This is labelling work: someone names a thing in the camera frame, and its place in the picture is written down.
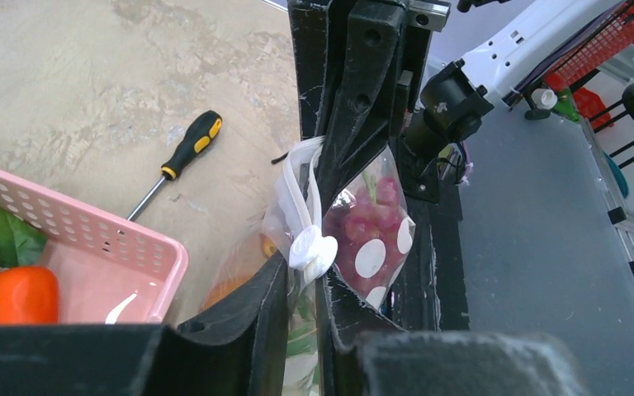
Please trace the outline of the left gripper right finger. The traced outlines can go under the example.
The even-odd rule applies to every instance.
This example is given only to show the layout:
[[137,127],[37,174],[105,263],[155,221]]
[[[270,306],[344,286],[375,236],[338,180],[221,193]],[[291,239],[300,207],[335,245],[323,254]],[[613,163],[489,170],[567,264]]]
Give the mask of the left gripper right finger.
[[323,395],[589,395],[578,362],[543,333],[406,331],[334,271],[316,283]]

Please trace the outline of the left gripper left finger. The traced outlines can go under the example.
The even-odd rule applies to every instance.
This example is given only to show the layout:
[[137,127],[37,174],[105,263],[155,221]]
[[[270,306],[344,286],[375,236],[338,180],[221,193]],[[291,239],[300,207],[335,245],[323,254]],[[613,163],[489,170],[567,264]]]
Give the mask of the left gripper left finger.
[[276,254],[177,327],[0,326],[0,395],[278,395],[287,283]]

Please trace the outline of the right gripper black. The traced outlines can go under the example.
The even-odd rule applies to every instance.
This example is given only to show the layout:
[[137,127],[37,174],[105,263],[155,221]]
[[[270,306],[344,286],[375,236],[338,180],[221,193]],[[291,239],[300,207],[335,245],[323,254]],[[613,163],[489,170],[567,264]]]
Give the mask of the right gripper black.
[[[406,9],[393,2],[355,2],[347,18],[343,74],[330,113],[330,5],[330,1],[288,2],[300,136],[322,135],[328,125],[318,166],[324,210],[386,145],[389,120],[374,107],[406,19]],[[450,13],[449,2],[412,0],[407,16],[410,26],[441,32]]]

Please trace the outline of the clear zip top bag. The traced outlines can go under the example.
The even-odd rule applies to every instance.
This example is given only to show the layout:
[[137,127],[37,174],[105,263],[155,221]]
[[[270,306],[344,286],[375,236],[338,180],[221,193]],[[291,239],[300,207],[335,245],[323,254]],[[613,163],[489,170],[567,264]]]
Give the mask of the clear zip top bag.
[[[324,216],[343,191],[357,188],[361,176],[393,177],[400,183],[394,154],[386,148],[324,210],[315,175],[323,144],[321,138],[307,139],[287,153],[268,207],[220,265],[201,305],[208,309],[246,283],[271,256],[284,256],[289,267],[291,316],[282,361],[283,395],[313,395],[318,381],[315,281],[329,269],[340,275],[335,266],[338,242],[324,234]],[[401,184],[400,191],[406,210]]]

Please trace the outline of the red toy grape bunch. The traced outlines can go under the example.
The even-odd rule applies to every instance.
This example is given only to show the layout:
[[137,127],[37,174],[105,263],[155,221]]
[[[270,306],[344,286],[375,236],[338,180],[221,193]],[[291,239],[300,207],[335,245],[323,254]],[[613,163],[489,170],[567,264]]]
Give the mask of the red toy grape bunch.
[[343,191],[323,218],[324,234],[338,242],[338,272],[373,306],[383,303],[399,275],[413,226],[393,177],[359,177],[357,188]]

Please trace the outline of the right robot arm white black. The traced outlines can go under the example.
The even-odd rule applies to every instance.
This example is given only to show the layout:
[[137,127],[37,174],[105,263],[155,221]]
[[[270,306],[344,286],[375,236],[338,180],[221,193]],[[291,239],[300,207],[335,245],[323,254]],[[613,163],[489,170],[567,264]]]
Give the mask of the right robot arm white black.
[[404,193],[438,203],[438,154],[514,103],[614,1],[535,1],[491,38],[422,79],[434,1],[290,1],[300,129],[323,146],[300,168],[311,200],[327,209],[387,146]]

